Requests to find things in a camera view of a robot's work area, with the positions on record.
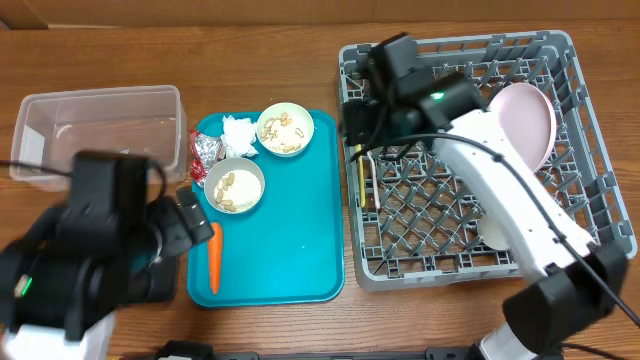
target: bowl with food scraps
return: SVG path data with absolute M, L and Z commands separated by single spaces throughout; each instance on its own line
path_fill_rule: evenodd
M 258 118 L 257 135 L 262 146 L 281 157 L 300 154 L 313 136 L 313 118 L 294 103 L 269 106 Z
M 258 165 L 245 158 L 229 158 L 209 170 L 204 180 L 204 195 L 214 209 L 225 214 L 241 214 L 260 201 L 264 186 L 264 175 Z

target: white napkin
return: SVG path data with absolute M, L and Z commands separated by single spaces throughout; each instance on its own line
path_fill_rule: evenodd
M 220 136 L 227 152 L 227 158 L 251 157 L 258 155 L 251 144 L 256 142 L 258 123 L 251 123 L 251 119 L 235 119 L 233 116 L 222 118 L 224 135 Z

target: wooden table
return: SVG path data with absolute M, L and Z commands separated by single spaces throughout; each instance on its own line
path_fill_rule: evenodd
M 483 22 L 340 26 L 253 26 L 0 32 L 0 157 L 8 158 L 18 108 L 34 93 L 172 84 L 189 127 L 213 112 L 261 110 L 292 101 L 337 116 L 338 51 L 400 31 L 417 38 L 562 29 L 575 43 L 600 127 L 632 223 L 640 224 L 640 24 L 623 21 Z M 41 193 L 8 175 L 0 179 L 3 244 L 20 236 L 64 194 Z M 346 185 L 343 183 L 343 194 Z M 206 311 L 185 289 L 170 305 L 118 312 L 111 353 L 147 351 L 167 340 L 214 344 L 218 351 L 259 353 L 420 351 L 470 344 L 503 322 L 502 301 L 522 280 L 367 293 L 354 278 L 345 217 L 346 284 L 324 304 Z M 640 263 L 623 297 L 640 311 Z M 573 342 L 640 357 L 638 329 L 620 312 Z M 584 354 L 571 352 L 574 358 Z

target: gray dish rack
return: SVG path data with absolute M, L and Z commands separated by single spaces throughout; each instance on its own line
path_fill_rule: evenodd
M 516 82 L 535 85 L 551 100 L 557 120 L 553 152 L 537 177 L 598 243 L 618 242 L 629 258 L 636 238 L 568 34 L 538 31 L 418 40 L 418 58 L 434 76 L 453 71 L 472 79 L 490 100 Z M 340 103 L 366 96 L 356 62 L 376 44 L 348 45 L 339 55 Z M 366 204 L 358 163 L 345 146 L 350 225 L 358 284 L 366 290 L 441 286 L 519 276 L 508 251 L 484 245 L 476 225 L 481 204 L 446 164 L 421 145 L 392 161 L 397 149 L 363 157 Z M 374 207 L 372 166 L 381 208 Z

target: crumpled snack wrapper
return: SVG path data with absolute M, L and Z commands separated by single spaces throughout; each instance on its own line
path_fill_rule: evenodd
M 225 147 L 219 137 L 208 136 L 199 131 L 191 131 L 189 143 L 193 152 L 191 178 L 204 187 L 204 179 L 209 170 L 225 157 Z
M 233 116 L 222 118 L 224 135 L 220 136 L 227 151 L 227 158 L 251 157 L 258 155 L 251 144 L 256 142 L 256 129 L 258 123 L 252 123 L 251 119 L 235 119 Z

